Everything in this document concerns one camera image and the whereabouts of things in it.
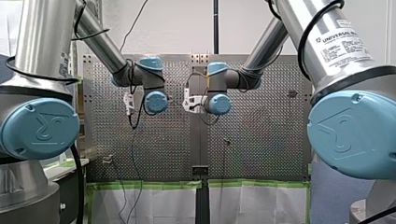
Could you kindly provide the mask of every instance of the blue joint cap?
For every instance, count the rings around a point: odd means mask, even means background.
[[[210,112],[214,115],[224,115],[231,110],[230,97],[224,94],[215,95],[209,102]]]
[[[209,66],[207,67],[207,73],[210,76],[214,76],[218,73],[222,73],[227,70],[228,70],[227,63],[210,63]]]
[[[152,91],[145,98],[145,107],[149,113],[161,113],[168,107],[168,98],[160,91]]]
[[[46,160],[73,145],[79,119],[67,102],[41,98],[10,113],[0,132],[2,152],[20,160]]]
[[[338,91],[309,115],[308,137],[334,170],[362,179],[396,178],[396,102],[368,91]]]
[[[163,70],[163,60],[159,57],[147,57],[141,59],[136,65],[153,71]]]

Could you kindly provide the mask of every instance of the metal pole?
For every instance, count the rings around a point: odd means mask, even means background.
[[[215,54],[219,54],[219,0],[213,0]]]

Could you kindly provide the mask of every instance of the black cable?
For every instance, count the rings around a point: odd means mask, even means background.
[[[269,8],[270,8],[272,14],[273,14],[278,20],[282,21],[282,18],[280,18],[279,14],[277,14],[277,12],[276,12],[275,9],[274,9],[274,5],[273,5],[272,0],[267,0],[267,1],[268,1],[268,6],[269,6]]]
[[[128,214],[128,219],[127,219],[127,221],[126,221],[126,224],[129,224],[129,219],[131,218],[131,214],[132,214],[132,212],[134,211],[134,209],[136,208],[137,203],[139,202],[140,196],[141,196],[142,191],[143,191],[143,177],[142,177],[142,175],[140,174],[139,169],[137,168],[136,159],[135,159],[135,157],[134,157],[134,139],[136,138],[136,134],[137,134],[137,131],[134,131],[134,137],[133,137],[133,139],[132,139],[132,146],[131,146],[131,156],[132,156],[132,163],[133,163],[133,165],[134,165],[134,170],[136,171],[137,177],[138,177],[139,180],[140,180],[140,189],[139,189],[139,194],[138,194],[138,196],[137,196],[137,199],[136,199],[136,201],[134,202],[134,206],[132,206],[131,211],[130,211],[129,214]]]
[[[122,192],[123,192],[123,197],[124,197],[124,205],[123,205],[123,207],[121,208],[121,210],[119,211],[119,218],[121,219],[121,221],[122,221],[123,224],[126,224],[125,221],[123,220],[123,218],[121,217],[121,213],[122,213],[123,210],[125,209],[126,204],[127,204],[127,202],[128,202],[128,199],[126,198],[126,192],[125,192],[124,183],[123,183],[123,181],[122,181],[122,179],[121,179],[121,177],[120,177],[120,170],[119,170],[118,166],[116,165],[116,163],[115,163],[114,161],[111,162],[111,164],[113,165],[114,171],[116,171],[117,179],[118,179],[118,180],[120,181],[120,183],[121,183]]]
[[[139,11],[139,13],[137,14],[136,18],[134,19],[134,23],[132,24],[131,29],[128,31],[128,33],[127,33],[127,34],[125,35],[125,37],[124,37],[124,40],[123,40],[123,42],[122,42],[120,51],[122,51],[123,47],[125,46],[126,39],[128,38],[128,35],[130,35],[131,32],[132,32],[132,30],[134,29],[134,26],[136,25],[137,20],[139,20],[140,14],[142,14],[142,11],[143,11],[143,9],[145,8],[146,3],[147,3],[148,1],[149,1],[149,0],[146,0],[145,3],[143,3],[143,6],[140,8],[140,11]]]
[[[6,67],[15,72],[18,73],[20,75],[23,75],[25,77],[33,77],[33,78],[39,78],[39,79],[45,79],[45,80],[49,80],[49,81],[57,81],[57,82],[65,82],[66,85],[71,85],[74,83],[79,82],[79,80],[77,78],[56,78],[56,77],[45,77],[45,76],[40,76],[37,74],[30,74],[30,73],[25,73],[22,70],[20,70],[19,68],[11,65],[11,62],[15,61],[15,56],[13,57],[9,57],[6,59]]]
[[[201,106],[201,103],[200,103],[200,104],[196,104],[196,105],[190,106],[190,110],[193,110],[193,109],[195,109],[195,108],[198,107],[198,106]]]
[[[275,58],[270,63],[265,65],[265,67],[273,65],[276,62],[276,60],[279,58],[279,56],[282,53],[282,51],[283,51],[283,45],[282,45],[282,47],[280,47],[279,53],[275,56]]]
[[[131,67],[130,67],[131,70],[128,75],[129,82],[131,83],[131,85],[129,86],[129,93],[131,93],[131,95],[134,95],[134,92],[136,91],[137,88],[137,86],[134,86],[134,61],[131,59],[127,59],[126,61],[131,63]]]
[[[142,99],[142,103],[140,104],[139,113],[137,114],[136,123],[132,124],[132,115],[128,116],[129,124],[131,125],[133,130],[136,130],[139,127],[140,117],[142,116],[142,110],[144,107],[145,97]]]
[[[76,224],[82,224],[84,221],[84,173],[82,172],[81,161],[79,159],[78,150],[76,145],[71,147],[73,158],[76,163],[76,171],[78,176],[78,214]]]
[[[93,37],[95,37],[97,35],[101,35],[101,34],[104,34],[104,33],[108,32],[108,31],[110,31],[110,29],[105,29],[105,30],[100,31],[100,32],[98,32],[96,34],[80,37],[78,35],[78,26],[79,26],[79,22],[81,21],[82,15],[84,14],[84,10],[85,10],[86,7],[87,7],[87,2],[86,1],[82,1],[82,8],[81,8],[81,10],[78,13],[78,17],[77,17],[75,25],[74,25],[74,33],[75,33],[76,38],[73,38],[72,41],[85,40],[85,39],[93,38]]]
[[[396,213],[396,206],[395,207],[391,207],[383,212],[380,212],[372,217],[369,217],[367,219],[365,219],[364,221],[360,222],[359,224],[369,224],[369,223],[373,223],[377,220],[379,220],[380,218],[386,217],[392,213]]]
[[[193,73],[191,73],[190,76],[187,78],[186,87],[188,86],[189,81],[190,81],[191,77],[193,77],[193,76],[200,76],[200,77],[207,78],[207,76],[205,76],[204,74],[202,74],[202,73],[200,73],[200,72],[193,72]]]
[[[334,0],[329,5],[321,9],[313,18],[312,21],[306,26],[300,40],[300,45],[298,47],[298,65],[300,67],[301,72],[305,76],[306,79],[311,80],[308,73],[306,72],[305,65],[304,65],[304,49],[305,44],[308,40],[308,36],[311,33],[312,29],[318,23],[318,21],[330,10],[332,10],[336,5],[340,5],[340,8],[343,8],[345,5],[344,0]]]

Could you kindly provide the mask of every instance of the pegboard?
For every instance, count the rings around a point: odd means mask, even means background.
[[[246,58],[211,55],[209,61],[237,69]],[[257,90],[228,91],[232,111],[207,132],[209,178],[308,180],[311,91],[293,56],[267,67]]]
[[[301,76],[295,57],[280,57],[266,70],[258,90],[229,91],[232,112],[216,125],[198,130],[195,127],[203,123],[182,107],[185,82],[197,65],[191,60],[195,55],[159,56],[169,108],[155,117],[144,115],[135,139],[122,102],[128,89],[114,87],[106,68],[94,56],[85,56],[86,147],[95,152],[88,181],[137,179],[133,139],[137,167],[146,180],[191,180],[193,165],[208,165],[210,178],[306,180],[310,147],[305,127],[311,87]],[[143,55],[127,57],[136,60]],[[208,55],[203,63],[226,62],[237,68],[246,58]],[[288,96],[291,91],[297,92],[295,98]],[[205,144],[197,146],[191,141],[196,138]],[[108,155],[114,156],[116,167],[102,164]],[[202,155],[207,160],[196,160]]]
[[[136,60],[141,56],[129,57]],[[190,120],[181,106],[183,88],[190,74],[190,55],[163,55],[165,90],[169,106],[165,113],[150,117],[142,113],[139,128],[134,132],[128,122],[123,94],[129,89],[111,84],[111,74],[95,57],[88,55],[84,63],[86,112],[86,146],[95,151],[88,167],[88,180],[137,179],[134,158],[146,180],[191,179]],[[137,111],[132,117],[133,123]],[[102,163],[114,156],[116,167]]]

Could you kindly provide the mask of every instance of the white plastic sheet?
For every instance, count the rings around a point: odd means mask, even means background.
[[[91,224],[195,224],[196,189],[139,188],[96,190],[92,195]]]
[[[240,187],[210,189],[213,224],[306,224],[309,223],[309,185],[307,188]]]

